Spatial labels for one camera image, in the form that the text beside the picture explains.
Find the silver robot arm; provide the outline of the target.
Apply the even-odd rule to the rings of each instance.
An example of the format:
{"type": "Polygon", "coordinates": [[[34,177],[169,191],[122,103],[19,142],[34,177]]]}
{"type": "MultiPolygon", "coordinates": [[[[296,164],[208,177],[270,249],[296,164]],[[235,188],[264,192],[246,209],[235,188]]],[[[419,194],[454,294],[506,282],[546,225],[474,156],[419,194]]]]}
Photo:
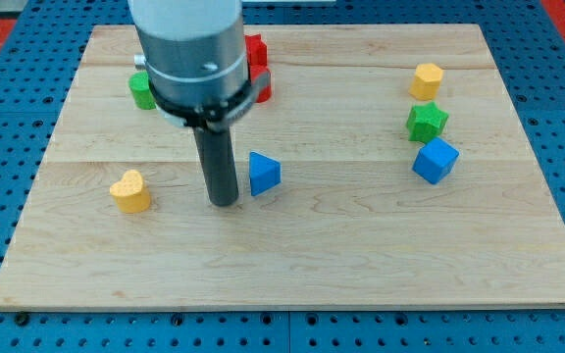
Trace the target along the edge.
{"type": "Polygon", "coordinates": [[[227,130],[271,83],[247,62],[240,0],[129,0],[156,105],[175,126],[227,130]]]}

